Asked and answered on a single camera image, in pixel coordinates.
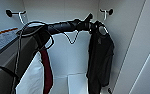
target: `white wall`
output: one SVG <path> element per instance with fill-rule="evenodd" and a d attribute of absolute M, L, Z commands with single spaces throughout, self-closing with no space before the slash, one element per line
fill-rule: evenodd
<path fill-rule="evenodd" d="M 112 91 L 116 85 L 118 75 L 130 46 L 130 42 L 133 37 L 133 33 L 135 31 L 144 2 L 145 0 L 100 0 L 100 9 L 114 9 L 114 13 L 110 16 L 107 16 L 107 20 L 105 21 L 105 25 L 115 44 L 111 70 L 112 72 L 109 84 L 109 87 Z M 98 14 L 98 19 L 100 21 L 103 20 L 103 17 L 104 16 L 101 13 Z M 106 87 L 103 88 L 102 91 L 104 94 L 107 94 Z"/>
<path fill-rule="evenodd" d="M 7 30 L 14 27 L 21 28 L 21 24 L 18 15 L 13 17 L 8 17 L 6 15 L 6 10 L 9 9 L 12 12 L 24 11 L 24 4 L 22 0 L 0 0 L 0 31 Z"/>
<path fill-rule="evenodd" d="M 92 21 L 95 22 L 98 3 L 99 0 L 24 0 L 28 21 L 38 20 L 46 23 L 76 18 L 84 20 L 89 13 L 93 14 Z M 76 31 L 68 33 L 71 41 L 74 40 L 76 33 Z M 50 94 L 57 94 L 58 92 L 59 94 L 86 94 L 87 84 L 85 82 L 80 84 L 80 81 L 86 81 L 90 34 L 87 31 L 80 32 L 73 45 L 63 34 L 53 35 L 53 38 L 55 44 L 48 50 L 54 75 L 54 86 Z M 72 82 L 85 87 L 77 87 L 72 90 L 71 87 L 76 87 L 71 84 Z"/>
<path fill-rule="evenodd" d="M 149 54 L 150 0 L 146 0 L 115 86 L 114 94 L 128 94 L 131 89 L 130 94 L 147 94 L 150 92 Z"/>

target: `black garment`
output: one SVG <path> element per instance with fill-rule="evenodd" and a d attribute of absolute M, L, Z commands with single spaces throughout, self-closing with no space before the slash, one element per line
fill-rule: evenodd
<path fill-rule="evenodd" d="M 88 91 L 100 94 L 101 87 L 109 84 L 114 44 L 110 35 L 102 35 L 99 30 L 93 32 L 89 44 Z"/>

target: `closet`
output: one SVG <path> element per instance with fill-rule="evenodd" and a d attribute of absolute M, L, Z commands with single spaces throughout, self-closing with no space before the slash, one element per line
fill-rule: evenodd
<path fill-rule="evenodd" d="M 105 10 L 108 12 L 110 9 L 113 9 L 112 15 L 105 15 Z M 6 10 L 20 15 L 14 14 L 9 17 Z M 93 15 L 92 23 L 100 21 L 105 25 L 115 46 L 109 85 L 102 87 L 100 94 L 149 94 L 150 0 L 0 0 L 0 32 L 17 28 L 14 31 L 16 33 L 24 24 L 31 21 L 42 21 L 47 24 L 75 19 L 83 21 L 90 13 Z M 78 31 L 65 33 L 73 42 Z M 54 44 L 47 50 L 53 73 L 53 86 L 49 94 L 88 94 L 86 73 L 91 34 L 88 31 L 79 31 L 74 44 L 71 44 L 62 33 L 54 34 L 52 37 Z M 23 44 L 29 44 L 29 40 L 32 39 L 25 40 Z M 49 47 L 51 43 L 52 39 L 49 39 L 45 46 Z M 30 43 L 29 48 L 37 47 L 33 44 Z M 12 50 L 6 50 L 3 55 L 0 51 L 0 64 L 14 55 L 17 43 L 15 46 L 6 47 L 8 48 Z M 24 74 L 27 75 L 25 81 L 34 79 L 34 82 L 30 80 L 27 82 L 29 86 L 26 86 L 21 80 L 16 88 L 16 94 L 43 94 L 43 65 L 34 62 L 30 66 L 31 68 L 27 69 L 29 71 Z M 29 78 L 30 73 L 37 76 Z M 8 78 L 1 75 L 0 84 L 4 81 L 1 79 Z"/>

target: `hanging clothes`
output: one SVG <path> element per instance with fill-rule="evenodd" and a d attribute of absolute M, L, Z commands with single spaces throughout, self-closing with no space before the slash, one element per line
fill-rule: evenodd
<path fill-rule="evenodd" d="M 109 84 L 114 44 L 110 35 L 102 35 L 99 27 L 92 31 L 87 70 L 89 94 L 100 94 L 101 87 Z"/>
<path fill-rule="evenodd" d="M 44 66 L 44 90 L 43 94 L 48 94 L 53 85 L 53 75 L 50 67 L 49 57 L 46 50 L 41 50 L 41 59 Z"/>

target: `metal hook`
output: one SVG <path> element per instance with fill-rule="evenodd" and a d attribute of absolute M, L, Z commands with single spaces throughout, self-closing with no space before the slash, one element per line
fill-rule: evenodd
<path fill-rule="evenodd" d="M 9 16 L 9 17 L 12 17 L 13 14 L 25 14 L 26 11 L 24 12 L 19 12 L 19 13 L 12 13 L 11 10 L 6 10 L 6 14 Z"/>
<path fill-rule="evenodd" d="M 101 9 L 100 9 L 100 11 L 101 11 L 101 12 L 109 13 L 109 15 L 112 15 L 112 13 L 113 13 L 113 9 L 110 9 L 109 11 L 105 11 L 105 10 L 101 10 Z"/>

